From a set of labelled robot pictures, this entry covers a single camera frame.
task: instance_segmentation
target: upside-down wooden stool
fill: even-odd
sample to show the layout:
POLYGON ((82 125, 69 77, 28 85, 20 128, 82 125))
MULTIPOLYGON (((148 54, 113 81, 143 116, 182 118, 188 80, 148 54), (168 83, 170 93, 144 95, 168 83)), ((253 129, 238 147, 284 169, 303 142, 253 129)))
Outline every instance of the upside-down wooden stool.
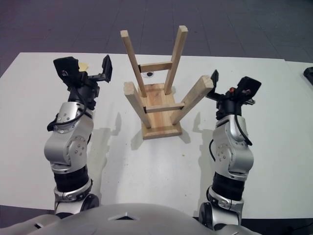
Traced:
POLYGON ((144 140, 181 135, 179 121, 213 89, 211 78, 206 75, 201 76, 181 103, 175 103, 172 84, 187 33, 186 26, 179 26, 171 61, 139 65, 128 31, 121 31, 121 37, 139 86, 139 92, 137 92, 133 82, 125 82, 124 94, 142 121, 144 140), (142 72, 160 70, 168 70, 165 83, 143 84, 142 72))

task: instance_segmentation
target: floor tile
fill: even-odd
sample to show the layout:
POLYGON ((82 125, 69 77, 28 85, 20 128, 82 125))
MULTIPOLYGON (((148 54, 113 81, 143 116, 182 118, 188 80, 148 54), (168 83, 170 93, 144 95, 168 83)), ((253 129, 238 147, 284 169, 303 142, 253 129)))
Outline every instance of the floor tile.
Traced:
POLYGON ((140 54, 151 55, 172 55, 174 41, 142 41, 140 54))
POLYGON ((249 12, 245 0, 221 0, 226 12, 247 13, 249 12))
POLYGON ((275 46, 280 56, 287 61, 312 62, 307 52, 301 47, 275 46))
POLYGON ((228 13, 228 18, 234 27, 260 27, 250 13, 228 13))
POLYGON ((186 41, 182 55, 209 56, 210 50, 206 41, 186 41))
POLYGON ((145 24, 142 40, 144 41, 172 41, 174 40, 174 26, 172 24, 145 24))
POLYGON ((313 61, 313 48, 304 48, 304 50, 307 52, 307 54, 309 55, 309 57, 312 59, 313 61))
POLYGON ((243 43, 269 44, 269 40, 262 29, 255 27, 235 28, 239 40, 243 43))
MULTIPOLYGON (((187 41, 203 41, 206 42, 206 35, 203 29, 203 25, 199 24, 199 25, 189 25, 189 24, 185 24, 185 26, 188 28, 188 34, 187 34, 187 41)), ((174 25, 174 33, 175 33, 175 37, 177 35, 177 30, 178 30, 179 25, 175 24, 174 25)))
POLYGON ((246 57, 240 43, 209 43, 211 56, 246 57))
POLYGON ((271 58, 271 59, 281 58, 281 56, 277 53, 277 51, 272 45, 259 45, 259 44, 242 44, 242 45, 248 57, 271 58))
POLYGON ((209 42, 216 43, 234 43, 239 42, 239 39, 234 29, 229 27, 209 28, 205 27, 206 37, 209 42))
POLYGON ((81 53, 104 53, 106 44, 107 44, 106 39, 78 38, 72 45, 70 51, 81 53))

